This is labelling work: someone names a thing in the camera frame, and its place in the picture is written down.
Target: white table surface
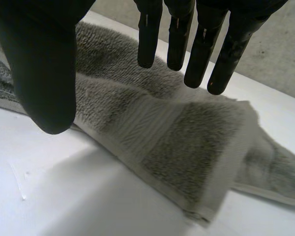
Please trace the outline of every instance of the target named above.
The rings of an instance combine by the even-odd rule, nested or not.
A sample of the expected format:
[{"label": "white table surface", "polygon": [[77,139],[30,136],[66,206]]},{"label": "white table surface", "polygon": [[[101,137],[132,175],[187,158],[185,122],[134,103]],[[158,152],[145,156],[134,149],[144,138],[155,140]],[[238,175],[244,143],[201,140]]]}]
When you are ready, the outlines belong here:
[{"label": "white table surface", "polygon": [[[136,30],[96,13],[84,20],[138,38]],[[163,59],[167,47],[159,41]],[[225,95],[251,101],[262,127],[295,153],[294,98],[236,73]],[[0,236],[44,234],[295,236],[295,208],[230,191],[204,229],[186,221],[177,206],[87,135],[73,130],[47,135],[28,117],[0,109]]]}]

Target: folded towel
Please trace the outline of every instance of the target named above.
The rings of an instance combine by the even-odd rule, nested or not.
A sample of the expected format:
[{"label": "folded towel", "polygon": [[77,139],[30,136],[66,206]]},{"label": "folded towel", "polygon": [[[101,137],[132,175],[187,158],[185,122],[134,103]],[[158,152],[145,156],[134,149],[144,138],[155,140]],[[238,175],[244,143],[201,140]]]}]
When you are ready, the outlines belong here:
[{"label": "folded towel", "polygon": [[[269,177],[257,185],[259,176],[252,174],[257,168],[243,171],[252,167],[254,157],[265,162],[281,155],[258,152],[265,140],[260,139],[257,116],[248,102],[186,88],[183,75],[158,58],[150,70],[138,67],[137,42],[112,30],[79,23],[77,44],[75,124],[188,217],[210,222],[232,186],[278,201],[278,196],[295,200],[290,189],[276,192]],[[3,76],[7,70],[0,62],[0,107],[24,113],[11,78]],[[287,171],[295,168],[293,164]],[[259,191],[264,188],[275,197]]]}]

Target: metal pin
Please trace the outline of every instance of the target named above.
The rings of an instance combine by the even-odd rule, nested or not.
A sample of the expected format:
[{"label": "metal pin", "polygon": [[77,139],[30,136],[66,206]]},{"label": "metal pin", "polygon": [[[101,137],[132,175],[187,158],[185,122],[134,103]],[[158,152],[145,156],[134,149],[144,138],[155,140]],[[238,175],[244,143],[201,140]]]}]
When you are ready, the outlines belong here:
[{"label": "metal pin", "polygon": [[204,29],[204,30],[203,30],[203,39],[206,37],[206,32],[207,32],[207,30]]}]

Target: towel fold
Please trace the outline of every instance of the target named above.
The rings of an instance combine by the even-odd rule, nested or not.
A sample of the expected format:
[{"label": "towel fold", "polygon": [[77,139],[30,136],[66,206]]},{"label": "towel fold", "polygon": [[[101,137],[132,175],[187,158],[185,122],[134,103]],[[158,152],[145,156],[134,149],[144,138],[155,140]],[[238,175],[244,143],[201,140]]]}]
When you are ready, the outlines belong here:
[{"label": "towel fold", "polygon": [[[295,205],[295,156],[248,102],[186,88],[158,58],[137,66],[137,42],[120,33],[86,23],[76,32],[75,125],[186,216],[210,222],[231,187]],[[1,48],[0,107],[24,113]]]}]

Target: gray wall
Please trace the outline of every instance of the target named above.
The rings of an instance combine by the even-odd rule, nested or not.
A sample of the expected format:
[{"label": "gray wall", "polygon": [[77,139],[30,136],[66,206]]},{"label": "gray wall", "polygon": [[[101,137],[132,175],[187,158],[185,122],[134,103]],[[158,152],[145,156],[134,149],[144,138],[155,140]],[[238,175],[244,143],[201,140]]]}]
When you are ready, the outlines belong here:
[{"label": "gray wall", "polygon": [[[97,0],[92,10],[138,29],[139,12],[133,0]],[[188,51],[197,29],[194,15]],[[170,15],[164,6],[159,38],[168,42]],[[216,62],[228,28],[228,16],[211,61]],[[250,40],[236,71],[295,97],[295,0],[289,0]]]}]

